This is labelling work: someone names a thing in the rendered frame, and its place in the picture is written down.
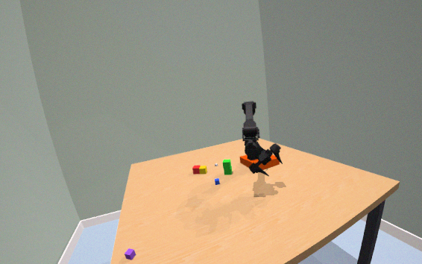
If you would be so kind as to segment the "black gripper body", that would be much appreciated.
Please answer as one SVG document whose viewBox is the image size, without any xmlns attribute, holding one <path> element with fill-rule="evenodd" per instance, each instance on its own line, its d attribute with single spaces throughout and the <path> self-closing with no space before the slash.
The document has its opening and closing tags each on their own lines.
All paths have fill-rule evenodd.
<svg viewBox="0 0 422 264">
<path fill-rule="evenodd" d="M 259 145 L 258 146 L 258 148 L 257 148 L 257 153 L 259 153 L 259 152 L 261 152 L 261 149 L 262 147 Z M 279 146 L 279 145 L 277 145 L 277 144 L 273 144 L 271 147 L 270 147 L 270 149 L 271 149 L 271 153 L 272 152 L 274 152 L 274 153 L 276 153 L 276 152 L 278 152 L 280 149 L 281 149 L 281 147 Z M 255 172 L 257 172 L 258 170 L 259 170 L 259 165 L 261 164 L 261 162 L 258 160 L 256 163 L 252 163 L 252 164 L 250 164 L 249 165 L 249 169 L 250 169 L 250 171 L 254 174 Z"/>
</svg>

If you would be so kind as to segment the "green block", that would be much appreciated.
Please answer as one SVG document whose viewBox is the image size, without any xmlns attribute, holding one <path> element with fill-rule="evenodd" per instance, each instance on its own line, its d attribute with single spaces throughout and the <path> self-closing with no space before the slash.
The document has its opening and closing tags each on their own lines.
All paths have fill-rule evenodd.
<svg viewBox="0 0 422 264">
<path fill-rule="evenodd" d="M 231 175 L 232 174 L 232 166 L 231 166 L 231 168 L 230 169 L 224 169 L 224 174 L 225 175 Z"/>
<path fill-rule="evenodd" d="M 231 161 L 223 160 L 223 169 L 230 169 L 230 168 L 231 168 Z"/>
</svg>

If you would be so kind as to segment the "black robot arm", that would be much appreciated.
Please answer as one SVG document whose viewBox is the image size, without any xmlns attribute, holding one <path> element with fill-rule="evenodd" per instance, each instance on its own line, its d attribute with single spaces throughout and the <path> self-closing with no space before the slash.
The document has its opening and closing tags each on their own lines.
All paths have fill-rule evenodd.
<svg viewBox="0 0 422 264">
<path fill-rule="evenodd" d="M 242 109 L 246 115 L 246 122 L 244 123 L 244 128 L 242 129 L 242 141 L 245 141 L 245 153 L 248 156 L 250 161 L 257 160 L 266 165 L 271 161 L 270 156 L 272 155 L 271 151 L 261 148 L 261 152 L 257 153 L 257 148 L 259 143 L 259 129 L 256 127 L 256 122 L 253 120 L 253 114 L 255 113 L 256 103 L 253 101 L 245 101 L 242 104 Z M 244 138 L 245 135 L 245 138 Z M 255 137 L 257 135 L 257 138 Z M 256 158 L 255 158 L 256 155 Z"/>
</svg>

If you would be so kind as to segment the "small purple block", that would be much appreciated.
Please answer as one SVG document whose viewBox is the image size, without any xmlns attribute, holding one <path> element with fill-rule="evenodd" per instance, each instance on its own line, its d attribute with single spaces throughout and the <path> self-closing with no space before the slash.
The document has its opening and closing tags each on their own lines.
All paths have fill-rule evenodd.
<svg viewBox="0 0 422 264">
<path fill-rule="evenodd" d="M 132 260 L 134 258 L 134 256 L 136 255 L 135 250 L 134 249 L 127 249 L 127 252 L 124 253 L 124 255 L 126 256 L 126 259 L 128 260 Z"/>
</svg>

